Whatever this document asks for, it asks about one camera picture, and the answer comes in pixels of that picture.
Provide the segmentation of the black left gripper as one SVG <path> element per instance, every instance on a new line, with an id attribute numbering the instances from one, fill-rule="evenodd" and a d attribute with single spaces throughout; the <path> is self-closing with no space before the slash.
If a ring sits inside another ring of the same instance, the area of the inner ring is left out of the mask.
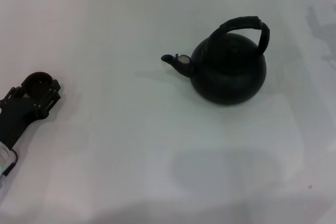
<path id="1" fill-rule="evenodd" d="M 12 87 L 1 100 L 1 143 L 14 147 L 27 127 L 49 116 L 49 111 L 60 99 L 60 84 L 56 79 L 50 83 L 38 82 L 36 101 L 24 97 L 22 87 Z"/>

